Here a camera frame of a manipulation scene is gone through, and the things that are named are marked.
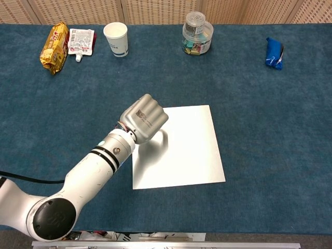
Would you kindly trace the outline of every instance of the yellow snack bag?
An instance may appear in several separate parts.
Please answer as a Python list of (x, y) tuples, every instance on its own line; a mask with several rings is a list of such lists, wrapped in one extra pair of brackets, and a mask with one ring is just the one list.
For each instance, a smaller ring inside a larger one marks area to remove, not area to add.
[(61, 70), (68, 54), (69, 30), (64, 22), (53, 26), (47, 37), (43, 50), (40, 53), (40, 61), (44, 68), (55, 74)]

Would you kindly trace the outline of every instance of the beige wall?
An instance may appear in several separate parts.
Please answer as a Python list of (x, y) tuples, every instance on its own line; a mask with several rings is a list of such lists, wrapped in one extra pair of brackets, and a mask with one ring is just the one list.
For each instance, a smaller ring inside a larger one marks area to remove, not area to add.
[(213, 24), (332, 22), (332, 0), (0, 0), (0, 23), (178, 24), (194, 10)]

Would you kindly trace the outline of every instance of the black cable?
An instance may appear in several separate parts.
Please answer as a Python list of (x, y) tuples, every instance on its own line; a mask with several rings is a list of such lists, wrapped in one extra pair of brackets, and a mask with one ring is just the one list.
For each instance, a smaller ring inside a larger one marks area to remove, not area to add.
[(13, 173), (5, 172), (5, 171), (0, 171), (0, 175), (6, 176), (6, 177), (12, 177), (12, 178), (16, 178), (16, 179), (20, 179), (20, 180), (24, 180), (24, 181), (28, 181), (28, 182), (33, 182), (33, 183), (44, 183), (44, 184), (64, 183), (64, 180), (45, 181), (45, 180), (39, 180), (39, 179), (35, 179), (35, 178), (30, 178), (30, 177), (26, 177), (26, 176), (22, 176), (22, 175), (13, 174)]

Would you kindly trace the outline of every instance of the black circular cap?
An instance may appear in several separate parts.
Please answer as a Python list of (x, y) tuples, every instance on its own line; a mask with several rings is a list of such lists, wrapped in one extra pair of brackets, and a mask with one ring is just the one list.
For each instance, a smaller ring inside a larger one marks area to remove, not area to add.
[(55, 240), (66, 235), (76, 219), (74, 205), (63, 198), (55, 198), (41, 205), (33, 217), (36, 234), (45, 240)]

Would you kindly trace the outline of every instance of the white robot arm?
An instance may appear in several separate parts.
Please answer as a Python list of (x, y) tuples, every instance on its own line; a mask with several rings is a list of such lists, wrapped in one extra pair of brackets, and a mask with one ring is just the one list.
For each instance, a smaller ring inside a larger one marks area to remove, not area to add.
[(65, 178), (63, 188), (50, 197), (32, 196), (11, 180), (0, 177), (0, 224), (40, 241), (56, 241), (75, 226), (89, 202), (132, 154), (135, 143), (149, 141), (168, 120), (149, 94), (120, 117), (114, 129)]

